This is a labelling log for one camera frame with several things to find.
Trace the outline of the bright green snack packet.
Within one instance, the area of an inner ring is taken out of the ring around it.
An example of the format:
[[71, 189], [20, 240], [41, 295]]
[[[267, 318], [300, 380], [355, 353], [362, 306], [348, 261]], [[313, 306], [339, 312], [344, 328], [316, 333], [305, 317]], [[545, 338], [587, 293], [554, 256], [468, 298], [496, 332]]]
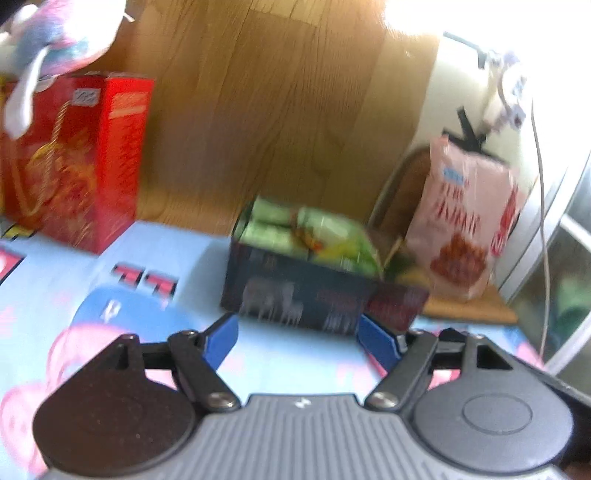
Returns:
[[291, 216], [294, 234], [312, 262], [370, 278], [382, 278], [380, 253], [366, 228], [348, 217], [311, 207]]

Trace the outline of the yellow peanut snack bag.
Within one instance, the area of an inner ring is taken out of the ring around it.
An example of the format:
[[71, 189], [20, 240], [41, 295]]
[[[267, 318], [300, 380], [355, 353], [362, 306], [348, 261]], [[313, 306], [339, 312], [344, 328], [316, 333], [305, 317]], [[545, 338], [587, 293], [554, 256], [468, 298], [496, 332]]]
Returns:
[[384, 266], [384, 276], [388, 282], [429, 289], [430, 279], [418, 265], [406, 241], [399, 237], [392, 246]]

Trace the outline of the pale green leaf-print packet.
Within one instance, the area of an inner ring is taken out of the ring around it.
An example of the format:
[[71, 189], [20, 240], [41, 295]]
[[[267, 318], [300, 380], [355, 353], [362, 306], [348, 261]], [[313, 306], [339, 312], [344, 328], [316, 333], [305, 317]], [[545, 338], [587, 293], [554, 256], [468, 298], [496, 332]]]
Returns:
[[307, 258], [308, 248], [293, 231], [294, 211], [290, 207], [258, 197], [253, 201], [239, 241], [256, 248], [283, 255]]

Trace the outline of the black cardboard box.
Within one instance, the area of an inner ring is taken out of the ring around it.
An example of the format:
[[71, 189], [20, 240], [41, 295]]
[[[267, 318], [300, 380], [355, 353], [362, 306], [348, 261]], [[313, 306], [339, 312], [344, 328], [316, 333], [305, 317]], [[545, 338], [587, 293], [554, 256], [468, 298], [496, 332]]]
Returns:
[[[260, 321], [346, 336], [356, 334], [363, 316], [405, 331], [422, 312], [429, 298], [427, 288], [318, 264], [311, 261], [309, 251], [307, 258], [298, 258], [240, 242], [254, 200], [245, 205], [231, 231], [223, 309]], [[363, 227], [385, 266], [396, 240]]]

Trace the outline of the Peppa Pig bed sheet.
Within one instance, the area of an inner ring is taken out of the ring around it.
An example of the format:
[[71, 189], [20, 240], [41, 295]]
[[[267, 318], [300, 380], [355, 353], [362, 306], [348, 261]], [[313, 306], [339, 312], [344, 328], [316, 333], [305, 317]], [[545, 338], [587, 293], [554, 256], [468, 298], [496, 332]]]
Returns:
[[[41, 402], [121, 334], [161, 342], [221, 317], [229, 241], [138, 222], [96, 256], [1, 230], [1, 475], [33, 479], [45, 469], [31, 428]], [[245, 318], [218, 374], [242, 400], [363, 398], [383, 370], [355, 339]]]

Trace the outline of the brown wooden chair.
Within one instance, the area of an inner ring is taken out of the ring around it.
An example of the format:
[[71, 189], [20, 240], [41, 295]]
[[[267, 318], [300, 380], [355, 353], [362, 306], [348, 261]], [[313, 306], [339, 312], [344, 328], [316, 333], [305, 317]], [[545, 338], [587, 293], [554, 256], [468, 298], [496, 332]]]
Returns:
[[492, 276], [522, 205], [510, 166], [453, 145], [424, 146], [394, 170], [370, 226], [401, 236], [417, 261], [407, 277], [430, 289], [426, 316], [514, 325]]

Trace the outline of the pink twisted-dough snack bag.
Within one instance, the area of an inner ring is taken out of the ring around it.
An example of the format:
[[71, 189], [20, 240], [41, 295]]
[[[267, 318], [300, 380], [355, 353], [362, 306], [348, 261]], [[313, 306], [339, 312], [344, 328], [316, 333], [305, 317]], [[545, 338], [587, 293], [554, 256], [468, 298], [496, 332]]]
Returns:
[[438, 296], [482, 296], [526, 195], [516, 169], [466, 152], [448, 137], [430, 144], [430, 169], [406, 243]]

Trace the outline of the red gift box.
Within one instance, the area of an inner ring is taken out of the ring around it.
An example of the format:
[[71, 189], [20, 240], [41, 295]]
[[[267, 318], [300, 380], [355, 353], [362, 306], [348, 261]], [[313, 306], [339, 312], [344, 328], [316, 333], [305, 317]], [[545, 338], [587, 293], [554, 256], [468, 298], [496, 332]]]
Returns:
[[4, 214], [102, 253], [135, 220], [153, 86], [145, 77], [92, 72], [35, 92], [27, 132], [1, 137]]

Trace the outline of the sliding glass door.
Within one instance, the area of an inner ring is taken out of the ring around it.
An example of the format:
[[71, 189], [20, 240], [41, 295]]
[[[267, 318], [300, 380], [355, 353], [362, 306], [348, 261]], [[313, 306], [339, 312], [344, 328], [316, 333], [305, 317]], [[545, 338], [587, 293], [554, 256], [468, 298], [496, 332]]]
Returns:
[[506, 348], [550, 374], [590, 389], [590, 162], [560, 189], [545, 222], [550, 293], [536, 236], [503, 284], [518, 316]]

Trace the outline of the white power strip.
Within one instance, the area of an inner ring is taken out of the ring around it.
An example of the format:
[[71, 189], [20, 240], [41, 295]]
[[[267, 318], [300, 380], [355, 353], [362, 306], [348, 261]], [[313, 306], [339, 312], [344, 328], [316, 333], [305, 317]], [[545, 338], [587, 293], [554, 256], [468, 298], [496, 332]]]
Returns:
[[505, 127], [519, 131], [531, 112], [527, 66], [512, 54], [491, 62], [494, 91], [483, 113], [480, 132], [488, 135]]

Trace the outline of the pastel unicorn plush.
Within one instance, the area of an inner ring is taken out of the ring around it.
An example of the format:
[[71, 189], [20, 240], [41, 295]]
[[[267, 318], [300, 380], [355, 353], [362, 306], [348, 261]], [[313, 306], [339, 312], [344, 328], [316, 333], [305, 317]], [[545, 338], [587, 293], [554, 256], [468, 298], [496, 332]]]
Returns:
[[77, 71], [105, 54], [126, 16], [126, 1], [27, 4], [1, 27], [1, 77], [16, 86], [4, 104], [4, 129], [22, 137], [33, 119], [40, 80]]

